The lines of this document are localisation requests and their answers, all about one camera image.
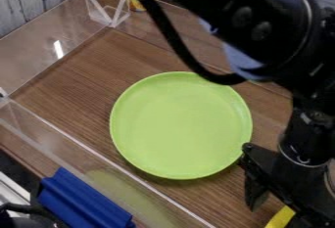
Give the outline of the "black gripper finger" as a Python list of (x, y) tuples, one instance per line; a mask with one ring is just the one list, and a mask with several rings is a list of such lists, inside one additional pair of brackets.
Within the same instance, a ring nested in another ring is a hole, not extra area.
[(256, 211), (268, 200), (269, 188), (267, 177), (253, 172), (244, 172), (244, 202), (251, 211)]

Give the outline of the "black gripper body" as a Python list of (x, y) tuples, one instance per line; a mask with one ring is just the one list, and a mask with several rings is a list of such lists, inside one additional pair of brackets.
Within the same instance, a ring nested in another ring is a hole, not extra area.
[(335, 195), (325, 183), (327, 165), (305, 167), (281, 153), (245, 143), (237, 161), (243, 171), (267, 177), (269, 194), (293, 212), (285, 228), (335, 228)]

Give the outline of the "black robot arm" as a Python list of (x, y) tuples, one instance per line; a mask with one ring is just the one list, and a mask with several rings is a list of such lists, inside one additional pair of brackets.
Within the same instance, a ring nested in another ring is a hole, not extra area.
[(315, 0), (175, 0), (207, 30), (241, 54), (232, 73), (217, 75), (191, 55), (155, 0), (140, 0), (188, 67), (235, 85), (271, 81), (292, 94), (292, 115), (279, 147), (241, 147), (244, 201), (257, 208), (269, 195), (293, 210), (285, 228), (335, 228), (335, 10)]

